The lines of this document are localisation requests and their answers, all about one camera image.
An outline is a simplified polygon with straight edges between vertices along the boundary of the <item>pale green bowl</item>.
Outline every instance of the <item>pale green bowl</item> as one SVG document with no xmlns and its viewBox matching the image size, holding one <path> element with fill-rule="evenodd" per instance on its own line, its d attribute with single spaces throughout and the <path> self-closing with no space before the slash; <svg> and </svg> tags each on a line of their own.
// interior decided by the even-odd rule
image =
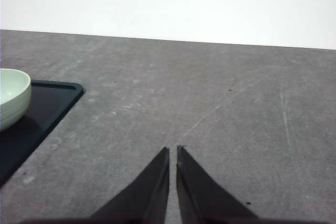
<svg viewBox="0 0 336 224">
<path fill-rule="evenodd" d="M 12 126 L 26 113 L 31 88 L 28 74 L 0 68 L 0 131 Z"/>
</svg>

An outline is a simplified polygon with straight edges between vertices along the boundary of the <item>gray countertop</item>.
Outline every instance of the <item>gray countertop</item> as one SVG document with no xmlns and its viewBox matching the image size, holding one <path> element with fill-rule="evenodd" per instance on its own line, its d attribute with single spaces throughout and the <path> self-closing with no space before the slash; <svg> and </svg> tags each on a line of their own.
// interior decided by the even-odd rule
<svg viewBox="0 0 336 224">
<path fill-rule="evenodd" d="M 85 217 L 176 146 L 264 218 L 336 223 L 336 51 L 4 30 L 2 67 L 85 94 L 1 190 L 3 223 Z"/>
</svg>

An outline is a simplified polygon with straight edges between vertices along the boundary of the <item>black tray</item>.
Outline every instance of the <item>black tray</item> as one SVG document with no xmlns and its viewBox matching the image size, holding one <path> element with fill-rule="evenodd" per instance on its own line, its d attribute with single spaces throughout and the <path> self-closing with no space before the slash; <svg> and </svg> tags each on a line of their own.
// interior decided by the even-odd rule
<svg viewBox="0 0 336 224">
<path fill-rule="evenodd" d="M 0 187 L 83 95 L 77 83 L 32 80 L 26 114 L 0 133 Z"/>
</svg>

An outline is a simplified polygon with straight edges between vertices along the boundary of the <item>bowl rim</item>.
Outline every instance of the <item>bowl rim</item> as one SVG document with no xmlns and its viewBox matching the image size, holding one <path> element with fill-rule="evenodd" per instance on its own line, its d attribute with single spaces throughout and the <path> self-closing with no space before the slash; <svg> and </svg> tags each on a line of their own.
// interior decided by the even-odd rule
<svg viewBox="0 0 336 224">
<path fill-rule="evenodd" d="M 3 106 L 5 104 L 11 102 L 13 99 L 15 99 L 18 96 L 20 96 L 21 94 L 23 94 L 30 87 L 30 85 L 31 85 L 31 78 L 30 78 L 30 76 L 27 73 L 25 73 L 25 72 L 23 72 L 21 70 L 18 70 L 18 69 L 13 69 L 13 68 L 0 68 L 0 79 L 1 79 L 1 71 L 2 70 L 12 71 L 12 72 L 19 72 L 20 74 L 23 74 L 23 75 L 25 75 L 28 78 L 28 83 L 26 84 L 25 88 L 18 95 L 16 95 L 15 97 L 13 97 L 12 99 L 10 99 L 8 101 L 5 101 L 4 103 L 0 103 L 0 106 Z"/>
</svg>

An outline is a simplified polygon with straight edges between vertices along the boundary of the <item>white wall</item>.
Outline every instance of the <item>white wall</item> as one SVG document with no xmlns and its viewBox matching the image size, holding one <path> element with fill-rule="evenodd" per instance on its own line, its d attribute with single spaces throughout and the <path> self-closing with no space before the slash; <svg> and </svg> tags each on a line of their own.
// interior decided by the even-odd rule
<svg viewBox="0 0 336 224">
<path fill-rule="evenodd" d="M 1 0 L 1 28 L 336 49 L 336 0 Z"/>
</svg>

